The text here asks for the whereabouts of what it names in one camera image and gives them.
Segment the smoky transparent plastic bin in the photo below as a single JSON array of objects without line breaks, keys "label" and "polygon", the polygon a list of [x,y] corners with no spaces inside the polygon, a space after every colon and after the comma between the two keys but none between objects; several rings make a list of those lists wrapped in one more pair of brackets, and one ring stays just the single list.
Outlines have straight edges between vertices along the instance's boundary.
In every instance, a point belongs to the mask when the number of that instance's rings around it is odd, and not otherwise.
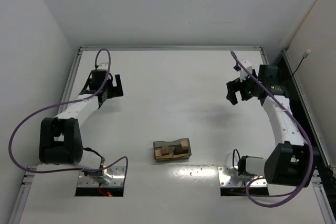
[{"label": "smoky transparent plastic bin", "polygon": [[[188,144],[189,144],[188,153],[181,153],[181,142],[182,141],[188,141]],[[189,138],[181,138],[175,141],[155,141],[153,142],[154,159],[156,156],[162,156],[161,148],[163,146],[168,146],[170,148],[170,154],[189,154],[190,157],[192,156]],[[159,162],[175,162],[175,161],[183,161],[183,160],[188,160],[188,159],[162,159],[162,160],[155,160],[155,161],[159,163]]]}]

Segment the light rectangular wood block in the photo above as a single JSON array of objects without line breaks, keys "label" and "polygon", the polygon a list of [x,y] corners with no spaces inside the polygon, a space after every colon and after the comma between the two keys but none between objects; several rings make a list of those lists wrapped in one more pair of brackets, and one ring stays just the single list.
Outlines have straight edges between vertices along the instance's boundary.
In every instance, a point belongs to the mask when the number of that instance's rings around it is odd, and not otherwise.
[{"label": "light rectangular wood block", "polygon": [[188,153],[189,144],[188,141],[181,142],[181,153]]}]

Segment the small light wood cube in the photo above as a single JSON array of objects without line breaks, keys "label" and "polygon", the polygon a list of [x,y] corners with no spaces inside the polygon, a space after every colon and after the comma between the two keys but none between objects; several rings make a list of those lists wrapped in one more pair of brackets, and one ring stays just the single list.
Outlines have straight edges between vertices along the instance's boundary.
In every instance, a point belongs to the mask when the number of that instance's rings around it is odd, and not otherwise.
[{"label": "small light wood cube", "polygon": [[163,146],[161,148],[161,152],[162,152],[162,155],[165,156],[165,155],[169,155],[170,153],[170,148],[168,146]]}]

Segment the long light wood block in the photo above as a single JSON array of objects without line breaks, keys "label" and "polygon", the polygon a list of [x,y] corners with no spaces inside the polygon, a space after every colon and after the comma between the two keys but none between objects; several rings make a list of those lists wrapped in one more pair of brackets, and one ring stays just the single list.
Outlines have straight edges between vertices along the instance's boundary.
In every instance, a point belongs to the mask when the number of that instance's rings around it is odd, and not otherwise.
[{"label": "long light wood block", "polygon": [[189,159],[189,154],[167,154],[162,156],[156,156],[155,160],[162,160],[162,159]]}]

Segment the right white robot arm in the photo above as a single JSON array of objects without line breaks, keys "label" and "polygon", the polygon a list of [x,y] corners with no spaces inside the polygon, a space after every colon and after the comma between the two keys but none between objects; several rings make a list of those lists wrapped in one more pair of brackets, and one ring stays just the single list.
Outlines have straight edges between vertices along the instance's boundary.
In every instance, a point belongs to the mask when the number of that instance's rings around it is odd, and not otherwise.
[{"label": "right white robot arm", "polygon": [[240,76],[226,84],[227,100],[237,104],[236,92],[240,92],[243,101],[256,97],[269,118],[276,146],[268,158],[242,156],[238,174],[262,176],[269,184],[298,187],[305,176],[312,177],[307,172],[309,159],[319,157],[319,153],[316,148],[309,152],[306,140],[291,119],[290,96],[287,88],[280,85],[278,67],[260,65],[256,72],[244,60],[234,69]]}]

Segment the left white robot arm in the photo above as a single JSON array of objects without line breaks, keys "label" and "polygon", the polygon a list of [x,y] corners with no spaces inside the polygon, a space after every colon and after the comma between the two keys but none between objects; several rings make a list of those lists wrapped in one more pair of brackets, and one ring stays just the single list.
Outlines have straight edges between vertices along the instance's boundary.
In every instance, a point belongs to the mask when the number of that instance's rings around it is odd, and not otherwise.
[{"label": "left white robot arm", "polygon": [[79,101],[55,117],[42,120],[39,142],[42,163],[80,168],[85,176],[103,185],[112,181],[112,169],[98,171],[105,167],[105,158],[83,147],[80,127],[105,101],[123,96],[120,75],[109,74],[104,82],[106,74],[105,69],[92,70],[77,97]]}]

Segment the aluminium table frame rail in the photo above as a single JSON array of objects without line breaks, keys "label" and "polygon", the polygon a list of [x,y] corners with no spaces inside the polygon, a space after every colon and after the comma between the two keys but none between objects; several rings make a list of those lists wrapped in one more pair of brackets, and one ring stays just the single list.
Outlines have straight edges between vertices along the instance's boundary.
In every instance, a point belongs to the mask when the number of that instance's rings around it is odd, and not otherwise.
[{"label": "aluminium table frame rail", "polygon": [[182,50],[224,50],[224,51],[262,51],[261,46],[83,46],[81,51],[98,51],[101,48],[108,49],[109,51],[182,51]]}]

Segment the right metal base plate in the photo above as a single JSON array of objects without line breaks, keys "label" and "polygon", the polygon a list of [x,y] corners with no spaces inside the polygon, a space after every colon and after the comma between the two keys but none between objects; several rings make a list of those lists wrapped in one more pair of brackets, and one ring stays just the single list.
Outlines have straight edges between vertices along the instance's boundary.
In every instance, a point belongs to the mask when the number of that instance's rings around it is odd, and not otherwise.
[{"label": "right metal base plate", "polygon": [[247,184],[256,178],[250,185],[252,188],[267,188],[268,184],[262,176],[239,175],[232,166],[219,166],[217,168],[220,188],[246,188]]}]

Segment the metal base plate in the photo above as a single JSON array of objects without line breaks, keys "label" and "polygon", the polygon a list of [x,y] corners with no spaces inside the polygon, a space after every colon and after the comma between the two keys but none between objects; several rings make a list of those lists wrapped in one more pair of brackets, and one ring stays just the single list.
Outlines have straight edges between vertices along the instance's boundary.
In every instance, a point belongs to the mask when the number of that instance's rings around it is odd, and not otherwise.
[{"label": "metal base plate", "polygon": [[122,188],[124,185],[125,166],[112,166],[102,172],[80,172],[77,180],[79,188]]},{"label": "metal base plate", "polygon": [[239,175],[232,166],[219,166],[217,168],[220,188],[246,188],[247,184],[256,178],[250,185],[252,188],[267,188],[268,184],[262,176]]}]

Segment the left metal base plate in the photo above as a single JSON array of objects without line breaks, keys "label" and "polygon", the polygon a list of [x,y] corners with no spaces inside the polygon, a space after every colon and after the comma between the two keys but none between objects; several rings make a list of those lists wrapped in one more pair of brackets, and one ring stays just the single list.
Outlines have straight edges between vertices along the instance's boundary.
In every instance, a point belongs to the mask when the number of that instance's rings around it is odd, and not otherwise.
[{"label": "left metal base plate", "polygon": [[124,185],[125,166],[112,166],[102,172],[80,172],[77,180],[79,188],[122,188]]}]

